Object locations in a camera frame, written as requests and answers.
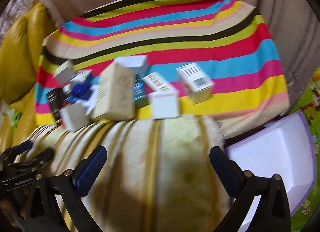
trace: metal bolt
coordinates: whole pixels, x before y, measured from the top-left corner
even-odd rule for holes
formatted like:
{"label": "metal bolt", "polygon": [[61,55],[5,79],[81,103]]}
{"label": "metal bolt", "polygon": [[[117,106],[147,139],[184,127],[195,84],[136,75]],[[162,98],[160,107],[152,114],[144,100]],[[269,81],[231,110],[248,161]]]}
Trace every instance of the metal bolt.
{"label": "metal bolt", "polygon": [[70,174],[72,174],[72,170],[71,170],[71,169],[65,170],[65,171],[63,172],[63,174],[64,174],[65,176],[69,176]]}
{"label": "metal bolt", "polygon": [[251,177],[252,174],[253,174],[253,173],[250,172],[250,171],[244,171],[243,173],[244,173],[244,175],[247,176],[247,177]]}
{"label": "metal bolt", "polygon": [[37,174],[36,175],[36,179],[41,179],[42,178],[42,174]]}
{"label": "metal bolt", "polygon": [[280,176],[279,174],[275,174],[275,175],[274,175],[274,178],[275,178],[276,180],[281,180],[281,176]]}

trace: yellow leather sofa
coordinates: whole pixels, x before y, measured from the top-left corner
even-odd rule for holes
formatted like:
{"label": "yellow leather sofa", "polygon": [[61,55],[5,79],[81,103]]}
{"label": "yellow leather sofa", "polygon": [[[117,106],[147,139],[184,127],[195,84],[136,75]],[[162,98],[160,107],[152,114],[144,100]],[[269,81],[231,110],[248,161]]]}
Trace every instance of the yellow leather sofa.
{"label": "yellow leather sofa", "polygon": [[0,130],[0,153],[25,141],[36,128],[35,83],[43,39],[54,32],[54,23],[38,2],[8,31],[0,47],[0,98],[22,112],[15,134],[5,117]]}

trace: blue gripper pad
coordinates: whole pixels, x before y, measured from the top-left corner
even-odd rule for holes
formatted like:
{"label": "blue gripper pad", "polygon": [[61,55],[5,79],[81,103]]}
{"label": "blue gripper pad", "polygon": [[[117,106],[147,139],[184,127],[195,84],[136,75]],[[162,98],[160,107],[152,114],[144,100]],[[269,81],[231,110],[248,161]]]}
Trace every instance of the blue gripper pad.
{"label": "blue gripper pad", "polygon": [[20,155],[22,153],[24,153],[25,151],[29,150],[32,148],[33,143],[30,140],[27,140],[23,143],[21,143],[20,145],[16,145],[15,147],[13,147],[13,154],[15,155]]}
{"label": "blue gripper pad", "polygon": [[94,181],[107,160],[107,150],[98,145],[87,159],[82,160],[74,169],[72,183],[78,197],[87,196]]}
{"label": "blue gripper pad", "polygon": [[241,168],[235,161],[229,160],[218,146],[210,150],[209,159],[228,195],[237,199],[244,187]]}

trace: white container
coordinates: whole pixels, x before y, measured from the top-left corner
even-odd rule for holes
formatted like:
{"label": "white container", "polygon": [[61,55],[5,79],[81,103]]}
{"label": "white container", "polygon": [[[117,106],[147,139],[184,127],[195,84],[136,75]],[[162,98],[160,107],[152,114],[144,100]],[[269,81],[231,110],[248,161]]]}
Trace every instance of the white container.
{"label": "white container", "polygon": [[139,79],[145,77],[148,73],[149,63],[147,61],[147,55],[132,55],[117,57],[115,62],[123,67],[131,69],[138,75]]}
{"label": "white container", "polygon": [[69,104],[60,109],[59,113],[66,130],[75,132],[90,124],[89,118],[85,115],[86,111],[81,103]]}
{"label": "white container", "polygon": [[[230,160],[255,176],[280,174],[288,195],[291,216],[309,195],[316,180],[316,157],[308,124],[301,111],[291,114],[264,130],[225,149]],[[239,229],[246,231],[260,196]]]}
{"label": "white container", "polygon": [[148,95],[153,119],[168,119],[180,116],[177,91],[156,91]]}
{"label": "white container", "polygon": [[75,77],[75,75],[76,73],[73,70],[73,62],[71,60],[67,60],[55,70],[53,77],[63,85],[69,82],[73,77]]}
{"label": "white container", "polygon": [[150,73],[142,80],[147,84],[153,91],[174,91],[176,90],[165,78],[163,78],[156,71]]}
{"label": "white container", "polygon": [[195,62],[176,69],[182,87],[188,93],[193,104],[209,98],[214,82]]}

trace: rainbow striped fabric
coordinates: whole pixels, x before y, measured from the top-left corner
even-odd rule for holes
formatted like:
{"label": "rainbow striped fabric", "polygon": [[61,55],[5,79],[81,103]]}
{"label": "rainbow striped fabric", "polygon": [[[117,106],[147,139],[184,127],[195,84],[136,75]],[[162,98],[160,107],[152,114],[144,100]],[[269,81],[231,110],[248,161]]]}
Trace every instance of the rainbow striped fabric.
{"label": "rainbow striped fabric", "polygon": [[[66,59],[92,69],[95,81],[118,56],[148,55],[180,92],[181,113],[217,119],[288,107],[279,55],[258,10],[238,0],[120,0],[67,22],[43,43],[36,84],[37,123],[53,123],[46,93],[59,84],[55,69]],[[213,79],[210,98],[193,105],[175,69],[197,62]],[[137,118],[149,118],[150,106]]]}

